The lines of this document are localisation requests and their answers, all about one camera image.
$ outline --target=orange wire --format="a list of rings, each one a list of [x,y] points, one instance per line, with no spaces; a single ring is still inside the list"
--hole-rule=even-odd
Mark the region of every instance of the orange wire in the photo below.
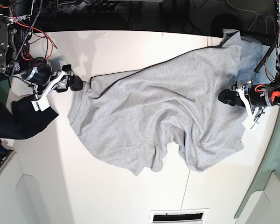
[[[11,15],[11,17],[13,18],[13,21],[14,21],[15,23],[19,24],[20,26],[30,28],[30,26],[26,26],[26,25],[24,25],[24,24],[19,23],[17,20],[15,20],[15,18],[14,18],[14,16],[13,16],[13,13],[12,13],[12,11],[11,11],[11,8],[9,8],[9,12],[10,12],[10,15]],[[43,32],[40,31],[38,28],[32,27],[32,29],[37,30],[37,31],[40,32],[40,33],[43,33]],[[54,44],[53,44],[51,38],[49,37],[49,35],[47,35],[46,33],[43,33],[43,34],[50,40],[51,46],[52,46],[52,47],[51,47],[51,52],[50,52],[49,56],[46,57],[46,59],[48,59],[48,58],[52,55]]]
[[[25,58],[25,56],[24,56],[24,54],[23,54],[23,51],[21,51],[21,56],[22,56],[22,58],[23,58],[25,61],[31,61],[31,59]]]
[[[9,6],[3,6],[3,5],[1,5],[1,4],[0,4],[0,7],[1,7],[1,8],[9,8]]]
[[[24,48],[23,48],[22,50],[25,51],[25,53],[27,54],[27,56],[28,56],[29,58],[33,58],[33,57],[31,56],[31,54],[29,54]]]
[[[264,84],[257,85],[254,89],[255,92],[263,92],[263,90],[258,90],[258,87],[265,86]]]

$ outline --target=table surface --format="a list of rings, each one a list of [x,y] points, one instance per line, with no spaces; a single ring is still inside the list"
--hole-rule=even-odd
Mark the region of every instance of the table surface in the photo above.
[[[94,75],[142,69],[221,42],[207,36],[143,31],[48,34],[58,47],[49,59],[53,68],[70,63],[84,81]],[[30,52],[33,57],[44,56],[45,49],[46,42],[39,40]],[[30,91],[14,79],[7,107]],[[145,168],[135,177],[95,159],[79,141],[67,118],[74,94],[50,94],[49,102],[59,116],[42,133],[13,145],[23,173],[38,180],[52,223],[147,224],[151,210],[204,208],[210,209],[210,223],[235,223],[234,214],[266,150],[278,107],[268,108],[259,127],[244,133],[242,151],[203,173],[190,172],[178,146],[170,143],[161,172]]]

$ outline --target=vent grille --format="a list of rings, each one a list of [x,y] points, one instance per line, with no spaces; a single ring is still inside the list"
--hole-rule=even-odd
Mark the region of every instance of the vent grille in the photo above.
[[[151,211],[151,224],[203,224],[208,209]]]

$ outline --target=gray t-shirt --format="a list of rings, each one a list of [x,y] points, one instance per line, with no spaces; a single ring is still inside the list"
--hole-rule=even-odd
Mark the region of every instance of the gray t-shirt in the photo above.
[[[242,149],[245,108],[218,100],[236,79],[255,76],[262,45],[224,30],[222,45],[197,49],[149,68],[96,76],[75,96],[69,120],[98,159],[157,172],[167,144],[194,171],[204,171]]]

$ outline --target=screw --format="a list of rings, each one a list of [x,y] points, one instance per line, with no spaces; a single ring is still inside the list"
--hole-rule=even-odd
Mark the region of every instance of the screw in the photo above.
[[[3,65],[0,66],[0,71],[5,71],[5,68],[3,67]]]

